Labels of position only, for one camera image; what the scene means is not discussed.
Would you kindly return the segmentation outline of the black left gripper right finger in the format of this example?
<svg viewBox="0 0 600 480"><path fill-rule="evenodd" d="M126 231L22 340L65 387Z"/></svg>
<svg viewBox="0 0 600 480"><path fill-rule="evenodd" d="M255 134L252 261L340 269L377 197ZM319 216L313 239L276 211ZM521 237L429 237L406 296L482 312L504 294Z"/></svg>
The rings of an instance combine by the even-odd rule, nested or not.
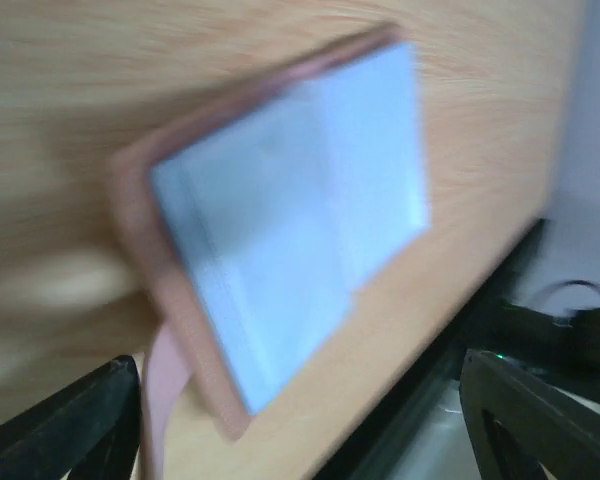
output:
<svg viewBox="0 0 600 480"><path fill-rule="evenodd" d="M467 352L460 400L483 479L600 479L600 415L486 351Z"/></svg>

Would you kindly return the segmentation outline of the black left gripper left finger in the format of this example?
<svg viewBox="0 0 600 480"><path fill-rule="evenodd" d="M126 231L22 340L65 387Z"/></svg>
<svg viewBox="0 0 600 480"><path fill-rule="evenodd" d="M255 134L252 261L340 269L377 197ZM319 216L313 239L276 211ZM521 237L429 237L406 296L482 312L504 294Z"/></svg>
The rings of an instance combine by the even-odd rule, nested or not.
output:
<svg viewBox="0 0 600 480"><path fill-rule="evenodd" d="M118 356L0 425L0 479L129 479L141 419L136 363Z"/></svg>

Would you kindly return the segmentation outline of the pink card holder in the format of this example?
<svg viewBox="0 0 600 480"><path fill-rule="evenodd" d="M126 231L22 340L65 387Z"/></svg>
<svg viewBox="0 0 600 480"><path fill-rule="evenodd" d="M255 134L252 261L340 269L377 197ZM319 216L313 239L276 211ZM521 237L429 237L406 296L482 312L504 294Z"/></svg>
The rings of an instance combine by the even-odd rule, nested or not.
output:
<svg viewBox="0 0 600 480"><path fill-rule="evenodd" d="M414 45L383 22L219 91L119 151L110 198L159 317L141 455L160 479L188 383L241 437L429 227Z"/></svg>

